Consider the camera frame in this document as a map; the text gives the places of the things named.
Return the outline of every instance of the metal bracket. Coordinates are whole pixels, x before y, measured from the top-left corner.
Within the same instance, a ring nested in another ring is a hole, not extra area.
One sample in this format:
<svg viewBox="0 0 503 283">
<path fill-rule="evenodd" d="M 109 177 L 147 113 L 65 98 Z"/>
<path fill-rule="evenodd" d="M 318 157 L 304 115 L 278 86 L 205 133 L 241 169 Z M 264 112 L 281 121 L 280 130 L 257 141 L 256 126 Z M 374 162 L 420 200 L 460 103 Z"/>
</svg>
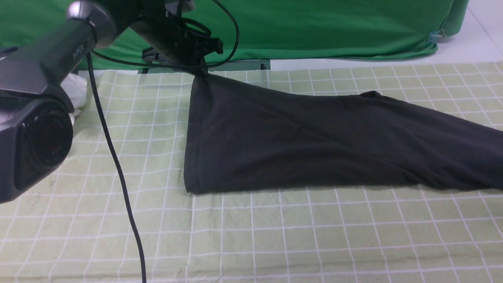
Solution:
<svg viewBox="0 0 503 283">
<path fill-rule="evenodd" d="M 428 38 L 428 45 L 436 45 L 445 41 L 447 41 L 447 36 L 445 35 L 444 30 L 434 31 L 430 33 L 430 37 Z"/>
</svg>

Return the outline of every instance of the black shirt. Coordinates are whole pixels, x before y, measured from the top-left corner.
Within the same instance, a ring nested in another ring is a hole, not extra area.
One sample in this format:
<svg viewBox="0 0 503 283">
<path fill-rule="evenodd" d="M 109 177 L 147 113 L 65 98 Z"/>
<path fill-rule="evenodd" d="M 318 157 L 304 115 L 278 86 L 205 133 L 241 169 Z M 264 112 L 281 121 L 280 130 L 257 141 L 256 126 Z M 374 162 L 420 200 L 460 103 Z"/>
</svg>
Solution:
<svg viewBox="0 0 503 283">
<path fill-rule="evenodd" d="M 503 132 L 372 91 L 294 95 L 195 77 L 187 192 L 327 185 L 503 188 Z"/>
</svg>

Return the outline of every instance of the green backdrop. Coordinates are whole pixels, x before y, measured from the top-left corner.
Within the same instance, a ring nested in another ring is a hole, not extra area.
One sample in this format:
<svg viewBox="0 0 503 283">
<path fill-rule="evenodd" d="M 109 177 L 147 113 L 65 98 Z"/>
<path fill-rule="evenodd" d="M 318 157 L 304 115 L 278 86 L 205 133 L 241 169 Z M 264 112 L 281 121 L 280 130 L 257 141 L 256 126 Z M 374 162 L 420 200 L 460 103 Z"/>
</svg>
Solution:
<svg viewBox="0 0 503 283">
<path fill-rule="evenodd" d="M 72 0 L 1 0 L 0 47 L 24 45 L 65 21 Z M 459 32 L 468 0 L 221 0 L 241 30 L 235 59 L 344 57 L 407 59 L 434 53 L 431 32 Z M 211 0 L 196 0 L 185 14 L 207 25 L 232 49 L 232 22 Z M 140 62 L 147 44 L 127 30 L 102 53 Z M 95 68 L 131 68 L 96 59 Z"/>
</svg>

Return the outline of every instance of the grid tablecloth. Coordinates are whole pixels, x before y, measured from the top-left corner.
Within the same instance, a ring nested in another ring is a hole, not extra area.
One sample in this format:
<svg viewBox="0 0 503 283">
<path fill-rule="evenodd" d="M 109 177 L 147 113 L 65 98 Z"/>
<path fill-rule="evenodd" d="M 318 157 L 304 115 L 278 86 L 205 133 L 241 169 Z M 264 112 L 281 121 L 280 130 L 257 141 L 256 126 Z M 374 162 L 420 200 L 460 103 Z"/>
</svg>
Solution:
<svg viewBox="0 0 503 283">
<path fill-rule="evenodd" d="M 377 90 L 503 130 L 501 63 L 220 74 L 298 94 Z M 183 157 L 191 82 L 187 74 L 113 71 L 99 79 L 150 282 L 503 278 L 499 191 L 330 187 L 187 194 Z M 65 163 L 0 205 L 1 282 L 140 279 L 119 179 L 92 99 L 74 129 Z"/>
</svg>

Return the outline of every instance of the black cable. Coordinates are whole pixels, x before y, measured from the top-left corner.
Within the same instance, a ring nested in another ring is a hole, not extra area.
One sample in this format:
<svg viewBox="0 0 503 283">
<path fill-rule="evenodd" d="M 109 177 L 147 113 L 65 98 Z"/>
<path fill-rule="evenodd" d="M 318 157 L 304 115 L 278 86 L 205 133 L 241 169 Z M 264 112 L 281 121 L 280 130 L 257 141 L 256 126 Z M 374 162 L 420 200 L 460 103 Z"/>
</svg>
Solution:
<svg viewBox="0 0 503 283">
<path fill-rule="evenodd" d="M 114 145 L 112 143 L 112 138 L 108 132 L 107 122 L 105 121 L 105 115 L 103 114 L 103 108 L 101 107 L 100 97 L 98 96 L 98 88 L 96 86 L 96 79 L 93 70 L 93 59 L 91 54 L 87 54 L 89 77 L 91 79 L 91 89 L 93 90 L 93 96 L 96 103 L 96 109 L 98 110 L 98 115 L 100 116 L 101 125 L 103 127 L 103 132 L 105 133 L 105 138 L 107 139 L 108 148 L 112 154 L 112 158 L 115 162 L 115 167 L 117 167 L 117 174 L 119 175 L 119 180 L 122 185 L 122 193 L 124 194 L 124 202 L 126 203 L 126 210 L 129 217 L 129 223 L 131 224 L 131 229 L 133 230 L 134 238 L 136 239 L 136 244 L 138 245 L 138 252 L 140 254 L 140 265 L 141 265 L 141 281 L 142 283 L 147 282 L 147 271 L 145 267 L 145 254 L 143 253 L 143 246 L 141 245 L 140 234 L 138 233 L 138 228 L 133 217 L 133 210 L 131 209 L 131 203 L 129 201 L 129 195 L 126 188 L 126 179 L 124 178 L 124 173 L 122 172 L 121 165 L 119 163 L 119 158 L 115 152 Z"/>
<path fill-rule="evenodd" d="M 234 28 L 236 29 L 236 41 L 234 42 L 234 47 L 233 47 L 231 53 L 229 54 L 229 56 L 224 61 L 217 62 L 217 63 L 206 64 L 206 65 L 203 65 L 203 66 L 199 66 L 199 65 L 183 65 L 183 64 L 164 64 L 164 63 L 157 63 L 157 64 L 150 63 L 149 64 L 149 63 L 136 63 L 136 62 L 130 62 L 130 61 L 124 61 L 124 60 L 114 59 L 114 58 L 108 57 L 106 55 L 103 55 L 101 53 L 98 53 L 98 52 L 96 52 L 94 50 L 92 50 L 91 52 L 94 55 L 96 55 L 97 57 L 100 57 L 101 59 L 108 60 L 110 62 L 114 62 L 114 63 L 118 63 L 118 64 L 124 64 L 124 65 L 138 66 L 138 67 L 148 67 L 148 68 L 168 67 L 168 68 L 182 69 L 183 70 L 183 69 L 195 69 L 195 68 L 222 66 L 223 64 L 230 62 L 230 60 L 232 59 L 232 57 L 234 57 L 234 54 L 237 51 L 237 47 L 239 45 L 239 37 L 240 37 L 239 26 L 237 24 L 236 19 L 231 14 L 231 12 L 229 12 L 229 10 L 227 10 L 227 8 L 224 7 L 224 5 L 222 5 L 222 3 L 220 3 L 219 0 L 212 0 L 212 1 L 215 2 L 215 4 L 217 4 L 227 14 L 227 16 L 229 16 L 230 20 L 234 24 Z"/>
<path fill-rule="evenodd" d="M 230 62 L 230 60 L 232 59 L 232 57 L 236 53 L 237 46 L 239 45 L 239 26 L 237 25 L 237 21 L 234 18 L 234 16 L 231 14 L 231 12 L 229 12 L 229 10 L 227 10 L 227 8 L 224 7 L 224 5 L 222 5 L 222 3 L 220 3 L 219 0 L 212 0 L 212 1 L 215 2 L 215 4 L 217 4 L 227 14 L 227 16 L 230 18 L 230 20 L 234 24 L 234 28 L 236 29 L 236 41 L 234 42 L 234 47 L 232 49 L 232 52 L 229 54 L 229 56 L 222 62 L 207 65 L 207 67 L 218 67 L 218 66 L 222 66 L 225 63 Z"/>
</svg>

